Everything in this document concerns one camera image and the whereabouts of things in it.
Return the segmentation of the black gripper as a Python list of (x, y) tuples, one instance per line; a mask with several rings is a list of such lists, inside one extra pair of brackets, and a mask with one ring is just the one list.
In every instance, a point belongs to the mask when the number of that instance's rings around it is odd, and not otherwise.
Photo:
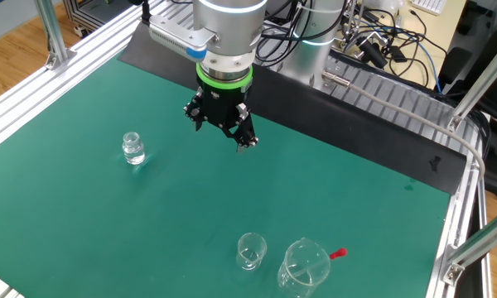
[(205, 119), (219, 127), (226, 137), (233, 138), (236, 152), (255, 147), (258, 138), (253, 129), (249, 107), (245, 103), (252, 86), (252, 78), (234, 82), (219, 82), (208, 77), (198, 77), (199, 88), (191, 101), (183, 108), (193, 122), (196, 132)]

